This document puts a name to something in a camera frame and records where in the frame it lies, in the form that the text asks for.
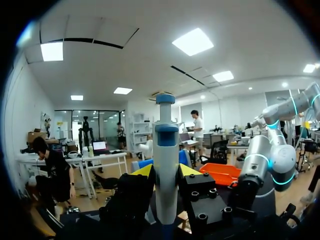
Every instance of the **yellow triangle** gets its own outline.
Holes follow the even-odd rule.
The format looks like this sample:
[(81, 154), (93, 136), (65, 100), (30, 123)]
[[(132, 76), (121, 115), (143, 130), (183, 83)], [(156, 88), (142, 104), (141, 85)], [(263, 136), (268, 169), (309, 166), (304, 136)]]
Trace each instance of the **yellow triangle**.
[(189, 176), (191, 174), (194, 174), (194, 175), (202, 175), (203, 174), (203, 173), (198, 172), (197, 170), (194, 170), (191, 167), (188, 167), (182, 163), (180, 163), (180, 168), (182, 170), (183, 176)]
[(133, 172), (133, 173), (130, 173), (131, 175), (138, 175), (138, 174), (141, 174), (143, 176), (147, 176), (149, 177), (149, 173), (150, 173), (150, 169), (152, 167), (152, 163), (150, 163), (149, 165), (147, 166), (144, 166), (143, 168), (140, 168), (139, 170)]

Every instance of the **blue cap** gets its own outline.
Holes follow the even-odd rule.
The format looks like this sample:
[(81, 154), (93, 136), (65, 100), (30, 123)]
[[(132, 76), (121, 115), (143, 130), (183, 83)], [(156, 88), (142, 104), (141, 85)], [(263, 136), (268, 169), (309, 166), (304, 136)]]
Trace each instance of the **blue cap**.
[(171, 103), (174, 104), (176, 102), (175, 96), (171, 94), (158, 94), (155, 97), (155, 102), (156, 104), (161, 104), (161, 103)]

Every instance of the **cardboard box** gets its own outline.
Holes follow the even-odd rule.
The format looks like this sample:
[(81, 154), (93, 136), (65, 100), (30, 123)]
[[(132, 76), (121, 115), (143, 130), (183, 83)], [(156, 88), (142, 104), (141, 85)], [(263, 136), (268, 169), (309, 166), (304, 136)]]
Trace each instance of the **cardboard box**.
[(30, 131), (28, 132), (28, 143), (33, 143), (35, 138), (37, 137), (42, 137), (44, 140), (46, 140), (47, 134), (43, 131), (41, 132), (34, 132), (34, 131)]

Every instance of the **black shirt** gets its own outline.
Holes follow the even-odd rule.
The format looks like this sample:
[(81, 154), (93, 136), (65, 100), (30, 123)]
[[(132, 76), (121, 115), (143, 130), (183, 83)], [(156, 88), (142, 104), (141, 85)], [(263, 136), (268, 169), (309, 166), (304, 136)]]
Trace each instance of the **black shirt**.
[(45, 165), (47, 167), (48, 177), (55, 181), (69, 181), (69, 168), (70, 165), (66, 162), (62, 154), (51, 150), (49, 157), (45, 159)]

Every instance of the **recessed light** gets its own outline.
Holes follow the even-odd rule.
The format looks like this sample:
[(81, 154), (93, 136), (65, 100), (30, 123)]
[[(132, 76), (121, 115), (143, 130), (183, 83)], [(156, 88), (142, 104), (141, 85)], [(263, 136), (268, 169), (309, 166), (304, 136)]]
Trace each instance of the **recessed light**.
[(41, 44), (41, 52), (43, 61), (63, 61), (64, 60), (64, 43), (63, 42), (51, 42)]
[(214, 47), (208, 36), (196, 28), (172, 42), (178, 49), (189, 56), (196, 55)]
[(84, 96), (83, 95), (71, 95), (71, 100), (73, 101), (83, 101), (84, 100)]
[(315, 69), (316, 69), (316, 66), (315, 66), (315, 65), (313, 65), (313, 64), (307, 64), (307, 65), (305, 66), (305, 68), (303, 69), (303, 72), (304, 72), (304, 73), (307, 73), (307, 74), (310, 74), (310, 73), (312, 73)]
[(231, 71), (222, 71), (212, 75), (217, 82), (223, 82), (234, 79)]
[(123, 94), (123, 95), (127, 95), (128, 93), (130, 93), (132, 91), (131, 88), (124, 88), (124, 87), (117, 87), (116, 90), (114, 90), (114, 94)]

